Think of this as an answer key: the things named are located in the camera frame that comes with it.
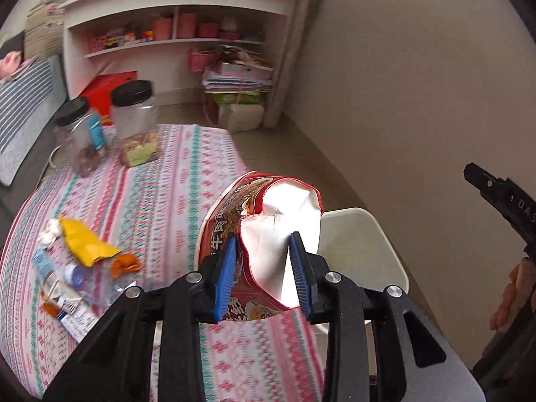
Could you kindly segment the person's right hand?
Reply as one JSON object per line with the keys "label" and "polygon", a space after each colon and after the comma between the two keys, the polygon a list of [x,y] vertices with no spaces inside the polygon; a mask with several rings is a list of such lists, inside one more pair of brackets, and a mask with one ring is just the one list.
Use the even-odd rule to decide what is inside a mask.
{"label": "person's right hand", "polygon": [[531,310],[535,310],[535,264],[524,258],[509,274],[509,283],[505,287],[502,300],[490,318],[490,330],[506,331],[527,301]]}

